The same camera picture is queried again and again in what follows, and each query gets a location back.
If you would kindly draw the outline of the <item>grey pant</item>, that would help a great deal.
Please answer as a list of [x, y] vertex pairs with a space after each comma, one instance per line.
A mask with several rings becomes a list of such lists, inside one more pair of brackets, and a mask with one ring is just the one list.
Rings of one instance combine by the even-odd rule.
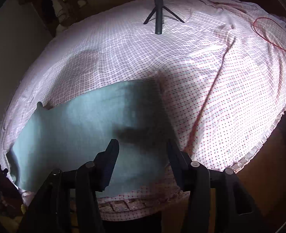
[[15, 184], [39, 190], [53, 169], [70, 171], [116, 139], [120, 152], [102, 197], [151, 186], [164, 178], [168, 139], [175, 132], [152, 79], [89, 91], [50, 110], [38, 105], [10, 149]]

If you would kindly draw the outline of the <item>pink checkered bed sheet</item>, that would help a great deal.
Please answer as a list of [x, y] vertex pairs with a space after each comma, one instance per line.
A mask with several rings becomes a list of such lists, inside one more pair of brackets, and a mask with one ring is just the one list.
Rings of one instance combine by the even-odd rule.
[[74, 24], [49, 42], [14, 94], [0, 130], [0, 166], [41, 102], [57, 106], [103, 86], [152, 77], [182, 149], [240, 171], [286, 111], [286, 28], [238, 0], [168, 0], [185, 23], [164, 33], [133, 1]]

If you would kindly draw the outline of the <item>black phone tripod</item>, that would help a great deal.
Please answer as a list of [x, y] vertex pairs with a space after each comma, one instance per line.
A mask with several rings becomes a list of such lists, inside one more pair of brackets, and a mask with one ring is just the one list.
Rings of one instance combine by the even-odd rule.
[[176, 15], [173, 11], [171, 11], [170, 9], [168, 9], [165, 5], [164, 5], [164, 0], [154, 0], [154, 8], [151, 11], [151, 13], [148, 15], [148, 17], [146, 18], [146, 20], [144, 21], [144, 25], [146, 25], [150, 19], [152, 18], [152, 16], [155, 14], [156, 17], [156, 22], [155, 22], [155, 34], [157, 35], [161, 35], [162, 34], [162, 25], [163, 25], [163, 11], [162, 10], [166, 10], [167, 12], [169, 12], [173, 17], [175, 17], [178, 21], [185, 23], [184, 20], [182, 20], [178, 15]]

